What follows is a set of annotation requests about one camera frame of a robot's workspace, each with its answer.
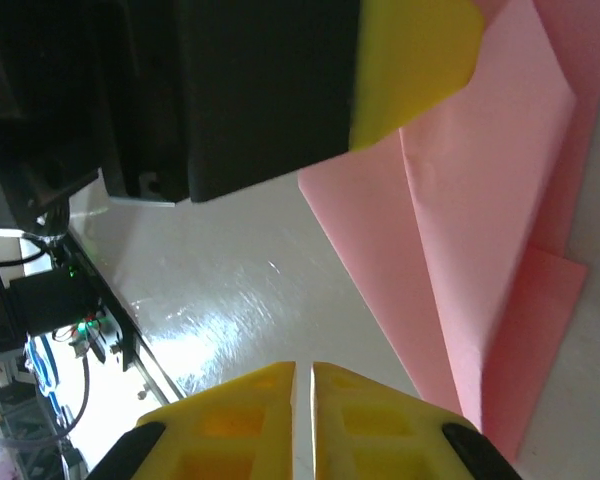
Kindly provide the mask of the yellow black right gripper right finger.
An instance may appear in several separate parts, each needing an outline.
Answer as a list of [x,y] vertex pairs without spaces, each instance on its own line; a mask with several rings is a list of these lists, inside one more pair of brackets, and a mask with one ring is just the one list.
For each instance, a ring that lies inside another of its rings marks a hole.
[[318,479],[516,479],[470,421],[326,362],[312,366]]

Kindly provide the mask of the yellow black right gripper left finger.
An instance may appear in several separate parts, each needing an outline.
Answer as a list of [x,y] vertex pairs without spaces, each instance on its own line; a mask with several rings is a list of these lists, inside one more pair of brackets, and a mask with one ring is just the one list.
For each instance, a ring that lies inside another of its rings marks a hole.
[[142,416],[92,479],[290,479],[295,365],[277,362]]

